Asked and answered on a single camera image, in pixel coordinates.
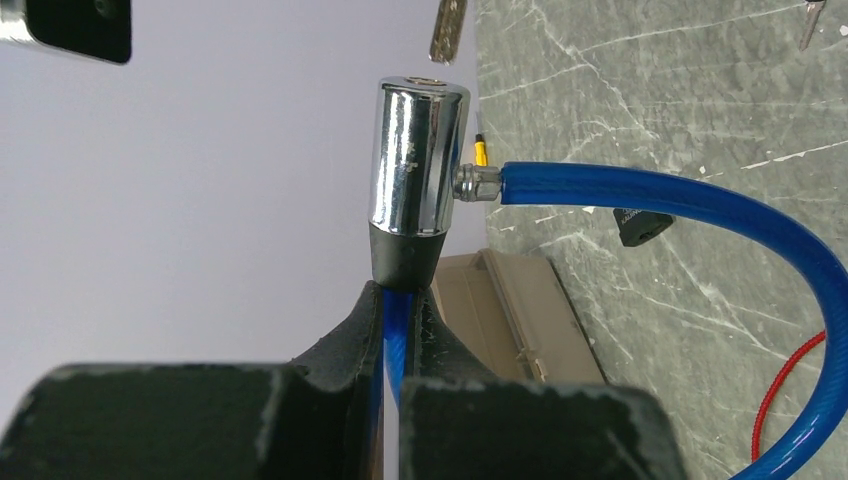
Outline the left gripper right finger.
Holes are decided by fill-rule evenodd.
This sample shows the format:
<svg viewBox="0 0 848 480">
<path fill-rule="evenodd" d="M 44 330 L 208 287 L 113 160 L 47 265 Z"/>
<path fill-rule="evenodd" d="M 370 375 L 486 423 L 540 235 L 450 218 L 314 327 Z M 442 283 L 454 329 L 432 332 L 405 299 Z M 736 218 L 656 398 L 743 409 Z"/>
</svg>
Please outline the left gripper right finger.
<svg viewBox="0 0 848 480">
<path fill-rule="evenodd" d="M 403 479 L 683 479 L 668 416 L 626 386 L 507 380 L 450 331 L 428 291 L 399 295 Z"/>
</svg>

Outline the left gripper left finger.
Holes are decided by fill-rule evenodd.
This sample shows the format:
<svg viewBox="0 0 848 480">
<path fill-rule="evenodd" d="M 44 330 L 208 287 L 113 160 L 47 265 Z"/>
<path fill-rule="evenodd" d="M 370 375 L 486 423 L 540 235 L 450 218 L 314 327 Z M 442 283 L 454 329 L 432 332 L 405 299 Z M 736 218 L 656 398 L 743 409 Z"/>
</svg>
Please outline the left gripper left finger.
<svg viewBox="0 0 848 480">
<path fill-rule="evenodd" d="M 24 395 L 5 479 L 382 475 L 382 293 L 282 363 L 77 363 Z"/>
</svg>

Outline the blue cable lock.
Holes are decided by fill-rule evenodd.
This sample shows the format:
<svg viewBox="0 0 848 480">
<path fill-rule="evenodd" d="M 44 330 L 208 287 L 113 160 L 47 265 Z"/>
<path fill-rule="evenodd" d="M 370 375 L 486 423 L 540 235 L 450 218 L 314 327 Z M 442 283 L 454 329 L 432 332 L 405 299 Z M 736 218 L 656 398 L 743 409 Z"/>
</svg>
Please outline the blue cable lock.
<svg viewBox="0 0 848 480">
<path fill-rule="evenodd" d="M 466 88 L 438 80 L 379 82 L 368 210 L 374 280 L 398 292 L 428 287 L 458 200 L 639 209 L 744 236 L 806 280 L 823 315 L 826 351 L 806 406 L 740 477 L 785 479 L 807 463 L 847 412 L 847 272 L 832 251 L 785 214 L 687 178 L 586 163 L 462 164 L 468 97 Z"/>
</svg>

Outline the silver key bunch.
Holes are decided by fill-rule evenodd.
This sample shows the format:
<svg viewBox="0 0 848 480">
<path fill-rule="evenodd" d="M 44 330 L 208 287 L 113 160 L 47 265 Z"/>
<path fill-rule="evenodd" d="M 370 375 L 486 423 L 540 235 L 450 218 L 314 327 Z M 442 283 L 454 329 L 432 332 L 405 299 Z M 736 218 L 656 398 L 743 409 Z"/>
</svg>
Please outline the silver key bunch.
<svg viewBox="0 0 848 480">
<path fill-rule="evenodd" d="M 467 0 L 439 1 L 428 51 L 431 62 L 450 65 L 456 60 L 467 9 Z"/>
</svg>

